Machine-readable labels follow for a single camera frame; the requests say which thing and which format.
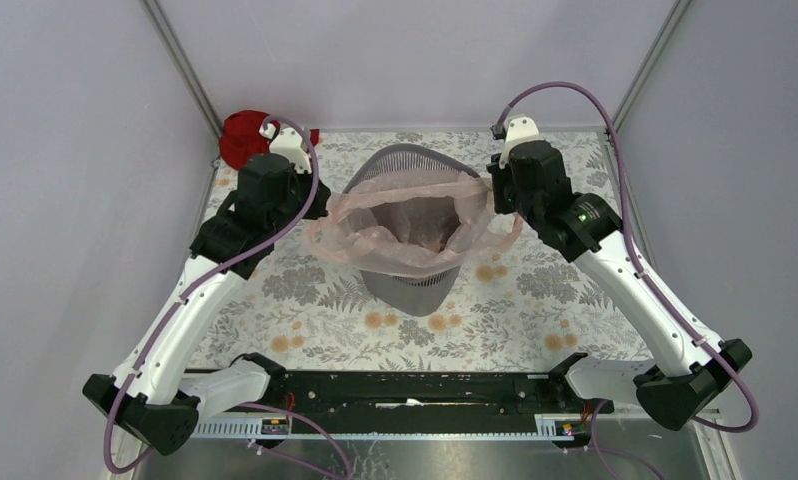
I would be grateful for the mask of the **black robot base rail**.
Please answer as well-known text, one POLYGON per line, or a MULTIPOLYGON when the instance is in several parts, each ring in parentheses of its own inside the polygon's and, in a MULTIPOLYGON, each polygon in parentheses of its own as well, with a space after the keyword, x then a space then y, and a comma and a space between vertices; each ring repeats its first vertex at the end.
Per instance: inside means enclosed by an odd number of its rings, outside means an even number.
POLYGON ((379 412, 561 416, 576 420, 611 402, 578 398, 559 374, 291 370, 271 379, 260 403, 316 421, 379 412))

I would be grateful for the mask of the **pink plastic trash bag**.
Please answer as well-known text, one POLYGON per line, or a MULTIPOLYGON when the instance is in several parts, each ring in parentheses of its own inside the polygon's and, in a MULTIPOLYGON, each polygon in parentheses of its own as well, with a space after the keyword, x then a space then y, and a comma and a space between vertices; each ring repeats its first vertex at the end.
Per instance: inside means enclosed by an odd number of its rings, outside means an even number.
POLYGON ((380 174, 335 193, 328 214, 305 231, 316 258, 365 272, 421 278, 509 249, 519 216, 494 211, 492 182, 456 170, 380 174))

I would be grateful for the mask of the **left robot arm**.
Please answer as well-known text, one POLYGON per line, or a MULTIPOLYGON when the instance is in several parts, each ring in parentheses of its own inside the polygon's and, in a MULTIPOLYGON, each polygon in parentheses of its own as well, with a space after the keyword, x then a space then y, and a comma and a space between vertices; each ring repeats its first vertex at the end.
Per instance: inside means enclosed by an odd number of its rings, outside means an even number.
POLYGON ((105 416, 104 453, 115 429, 169 455, 196 426, 243 403, 271 411, 285 385, 268 367, 237 360, 198 378, 184 373, 221 309, 288 232, 323 216, 329 189, 315 159, 300 166, 281 154, 258 154, 201 226, 175 289, 127 358, 110 374, 93 374, 83 395, 105 416))

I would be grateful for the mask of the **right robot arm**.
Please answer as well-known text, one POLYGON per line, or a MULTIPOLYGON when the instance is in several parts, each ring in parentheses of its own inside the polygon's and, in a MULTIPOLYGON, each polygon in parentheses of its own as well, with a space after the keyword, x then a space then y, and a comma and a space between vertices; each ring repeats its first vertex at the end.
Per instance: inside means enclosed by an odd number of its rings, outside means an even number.
POLYGON ((620 216, 604 198, 573 190, 562 154, 549 142, 531 140, 494 154, 486 170, 496 213, 518 215, 593 281, 652 355, 647 361, 571 355, 554 368, 558 378, 548 386, 558 410, 572 412, 586 400, 632 404, 677 431, 749 363, 752 352, 743 340, 722 339, 669 294, 654 292, 659 279, 637 271, 646 262, 627 251, 620 216))

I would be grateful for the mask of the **grey slotted trash bin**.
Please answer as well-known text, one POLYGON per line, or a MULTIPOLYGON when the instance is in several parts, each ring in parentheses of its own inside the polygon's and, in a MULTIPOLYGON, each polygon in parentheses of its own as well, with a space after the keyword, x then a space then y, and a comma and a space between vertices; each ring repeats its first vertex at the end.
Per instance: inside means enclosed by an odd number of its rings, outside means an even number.
MULTIPOLYGON (((343 190, 354 187, 383 173, 406 169, 425 171, 447 170, 478 178, 479 173, 456 159, 435 150, 409 143, 394 144, 374 153, 354 174, 343 190)), ((367 290, 378 300, 414 317, 434 313, 452 290, 461 266, 422 278, 387 275, 360 270, 367 290)))

